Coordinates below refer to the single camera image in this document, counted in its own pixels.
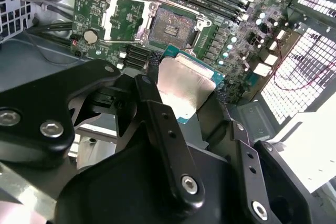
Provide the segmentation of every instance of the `mounting screw hole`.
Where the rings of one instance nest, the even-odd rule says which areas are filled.
[[[257,171],[252,166],[250,166],[249,168],[252,173],[257,174]]]
[[[168,114],[166,114],[166,113],[162,113],[162,116],[163,116],[163,118],[165,118],[165,119],[168,119],[168,118],[169,118]]]
[[[172,138],[176,138],[176,134],[173,131],[168,131],[168,135]]]

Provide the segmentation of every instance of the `screw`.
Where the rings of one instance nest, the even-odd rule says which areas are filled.
[[[147,76],[143,76],[142,80],[148,84],[151,84],[151,80]]]
[[[142,41],[147,41],[147,39],[148,39],[147,34],[142,34],[142,35],[141,35],[141,40],[142,40]]]
[[[198,186],[196,181],[189,176],[183,176],[182,177],[182,186],[183,188],[190,194],[196,194],[198,190]]]
[[[151,9],[151,10],[157,10],[158,7],[157,7],[155,4],[151,4],[150,9]]]
[[[262,220],[267,220],[268,219],[267,211],[262,204],[260,204],[257,201],[253,201],[252,202],[252,207],[253,207],[253,211],[257,214],[257,216],[260,219],[262,219]]]
[[[21,116],[12,110],[0,111],[0,126],[13,126],[20,122]]]
[[[111,68],[110,66],[105,66],[105,70],[108,71],[108,72],[111,72],[111,73],[114,72],[114,69]]]
[[[240,124],[240,123],[236,123],[236,126],[238,129],[240,129],[241,131],[244,130],[244,127]]]
[[[57,138],[63,134],[64,129],[59,122],[48,120],[41,124],[40,131],[46,137]]]

